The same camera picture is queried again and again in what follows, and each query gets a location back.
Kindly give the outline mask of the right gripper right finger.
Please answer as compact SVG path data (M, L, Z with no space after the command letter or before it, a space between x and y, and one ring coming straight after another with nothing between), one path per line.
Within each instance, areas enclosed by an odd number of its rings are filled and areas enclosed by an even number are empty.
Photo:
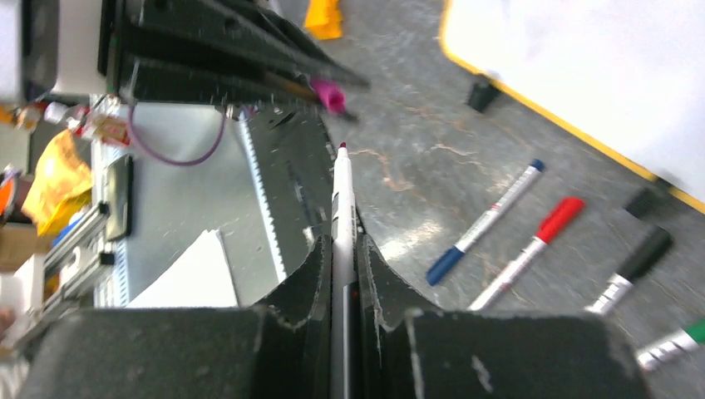
M363 398L650 398L626 337L587 313L447 311L357 241Z

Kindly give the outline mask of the purple whiteboard marker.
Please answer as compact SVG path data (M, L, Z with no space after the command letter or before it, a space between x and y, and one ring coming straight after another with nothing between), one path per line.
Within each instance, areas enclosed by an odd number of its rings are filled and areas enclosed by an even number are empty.
M333 168L332 195L332 308L330 389L331 398L352 398L355 377L353 354L355 241L357 217L353 191L352 164L346 143L338 147Z

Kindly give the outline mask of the yellow-framed whiteboard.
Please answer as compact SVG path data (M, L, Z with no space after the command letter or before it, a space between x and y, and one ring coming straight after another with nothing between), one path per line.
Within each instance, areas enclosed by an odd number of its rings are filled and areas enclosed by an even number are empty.
M704 208L701 1L449 1L445 55Z

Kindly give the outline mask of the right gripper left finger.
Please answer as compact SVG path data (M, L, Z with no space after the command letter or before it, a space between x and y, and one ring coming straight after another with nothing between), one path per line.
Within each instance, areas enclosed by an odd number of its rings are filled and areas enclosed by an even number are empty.
M94 309L49 329L21 398L325 398L331 239L247 308Z

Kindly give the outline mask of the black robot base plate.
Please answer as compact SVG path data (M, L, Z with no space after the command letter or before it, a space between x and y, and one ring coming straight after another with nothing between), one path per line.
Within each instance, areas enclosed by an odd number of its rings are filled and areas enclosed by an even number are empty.
M331 233L336 146L312 111L262 107L246 122L286 275Z

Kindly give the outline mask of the purple marker cap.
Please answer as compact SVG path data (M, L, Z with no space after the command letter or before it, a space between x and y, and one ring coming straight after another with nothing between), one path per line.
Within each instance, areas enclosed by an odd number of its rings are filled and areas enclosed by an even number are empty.
M323 79L312 78L310 86L329 114L343 118L345 121L358 123L357 116L348 111L347 98L337 84Z

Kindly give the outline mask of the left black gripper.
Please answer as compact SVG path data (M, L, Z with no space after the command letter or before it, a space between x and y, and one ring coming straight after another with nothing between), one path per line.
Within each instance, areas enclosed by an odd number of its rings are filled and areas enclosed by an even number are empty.
M118 93L128 102L306 104L276 72L371 82L289 20L251 1L23 1L22 101L106 92L109 42L123 5Z

